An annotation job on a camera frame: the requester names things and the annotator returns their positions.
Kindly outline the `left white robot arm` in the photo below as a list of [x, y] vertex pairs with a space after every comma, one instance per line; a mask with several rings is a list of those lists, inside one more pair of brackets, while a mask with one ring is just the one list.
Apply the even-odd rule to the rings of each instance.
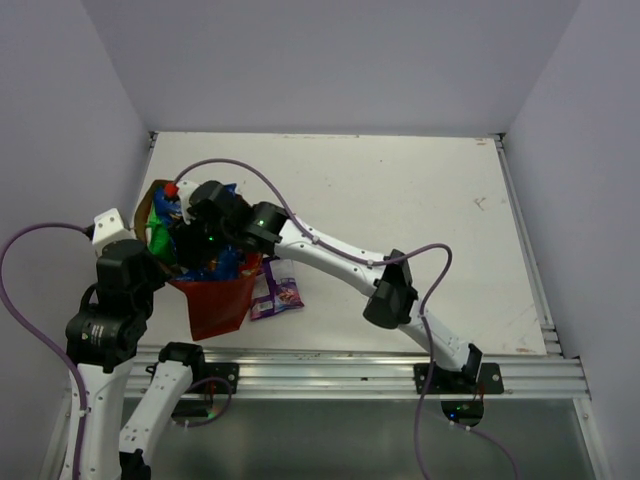
[[165, 272], [137, 239], [112, 242], [96, 262], [97, 281], [66, 327], [73, 381], [63, 479], [148, 479], [163, 429], [183, 393], [208, 379], [200, 346], [170, 342], [128, 421], [125, 390], [137, 346]]

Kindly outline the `red snack bag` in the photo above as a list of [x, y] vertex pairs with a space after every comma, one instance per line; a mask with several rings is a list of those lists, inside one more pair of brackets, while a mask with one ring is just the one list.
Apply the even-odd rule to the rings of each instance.
[[261, 253], [244, 253], [238, 260], [238, 278], [248, 278], [258, 273], [262, 265], [263, 255]]

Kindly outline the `purple snack packet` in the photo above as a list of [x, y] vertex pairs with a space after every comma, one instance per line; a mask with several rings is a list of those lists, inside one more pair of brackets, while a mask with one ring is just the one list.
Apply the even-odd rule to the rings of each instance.
[[256, 275], [249, 318], [258, 321], [304, 307], [291, 260], [264, 257]]

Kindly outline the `red brown paper bag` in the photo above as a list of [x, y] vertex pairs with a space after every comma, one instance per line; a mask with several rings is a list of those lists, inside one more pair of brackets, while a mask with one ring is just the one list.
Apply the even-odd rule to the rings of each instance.
[[[167, 180], [154, 180], [136, 208], [134, 232], [146, 243], [145, 223], [151, 209], [151, 189], [165, 187], [167, 183]], [[170, 285], [186, 298], [191, 338], [205, 340], [238, 330], [249, 311], [256, 275], [213, 282], [175, 281], [171, 276]]]

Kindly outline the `blue Doritos chips bag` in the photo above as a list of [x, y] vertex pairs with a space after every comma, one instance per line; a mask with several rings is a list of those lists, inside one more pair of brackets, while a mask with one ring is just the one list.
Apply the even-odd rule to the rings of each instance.
[[[174, 246], [174, 221], [181, 217], [179, 201], [170, 200], [165, 196], [163, 186], [155, 186], [151, 189], [151, 206], [155, 206], [156, 213], [161, 217], [163, 223], [168, 228]], [[187, 270], [181, 268], [177, 263], [171, 267], [165, 266], [171, 272], [175, 281], [183, 282], [213, 282], [228, 281], [238, 278], [238, 260], [244, 253], [231, 244], [220, 251], [204, 268], [198, 270]]]

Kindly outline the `green Chuba cassava chips bag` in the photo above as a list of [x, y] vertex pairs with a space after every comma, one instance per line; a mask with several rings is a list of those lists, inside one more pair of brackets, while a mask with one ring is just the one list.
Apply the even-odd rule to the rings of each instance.
[[175, 265], [176, 257], [173, 242], [168, 228], [156, 213], [154, 205], [151, 206], [145, 223], [145, 234], [147, 237], [147, 246], [151, 254], [166, 266], [171, 267]]

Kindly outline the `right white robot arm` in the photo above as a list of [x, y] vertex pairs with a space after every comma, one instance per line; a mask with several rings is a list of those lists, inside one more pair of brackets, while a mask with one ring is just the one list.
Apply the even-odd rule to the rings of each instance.
[[249, 204], [217, 181], [169, 183], [164, 196], [181, 209], [169, 231], [182, 267], [198, 268], [225, 246], [302, 263], [362, 294], [364, 318], [376, 327], [402, 331], [425, 349], [451, 389], [464, 393], [480, 382], [482, 351], [429, 311], [435, 289], [416, 290], [408, 255], [323, 240], [285, 208], [266, 201]]

